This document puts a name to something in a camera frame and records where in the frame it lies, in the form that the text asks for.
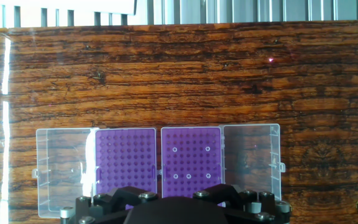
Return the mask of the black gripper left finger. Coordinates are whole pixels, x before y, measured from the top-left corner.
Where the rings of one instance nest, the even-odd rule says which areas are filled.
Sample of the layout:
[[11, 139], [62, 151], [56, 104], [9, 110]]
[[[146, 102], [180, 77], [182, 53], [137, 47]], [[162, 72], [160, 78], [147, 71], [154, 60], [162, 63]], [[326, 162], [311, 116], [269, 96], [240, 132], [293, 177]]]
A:
[[74, 206], [60, 209], [60, 224], [124, 223], [129, 214], [128, 205], [135, 207], [157, 199], [155, 192], [131, 186], [93, 197], [80, 196]]

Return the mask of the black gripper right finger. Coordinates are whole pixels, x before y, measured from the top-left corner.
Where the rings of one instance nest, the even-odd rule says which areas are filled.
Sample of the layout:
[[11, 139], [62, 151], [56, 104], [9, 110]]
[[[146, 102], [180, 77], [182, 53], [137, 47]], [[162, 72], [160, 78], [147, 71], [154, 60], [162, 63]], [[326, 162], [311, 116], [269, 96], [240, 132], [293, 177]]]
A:
[[216, 205], [229, 223], [290, 224], [291, 205], [272, 192], [218, 184], [195, 192], [193, 198]]

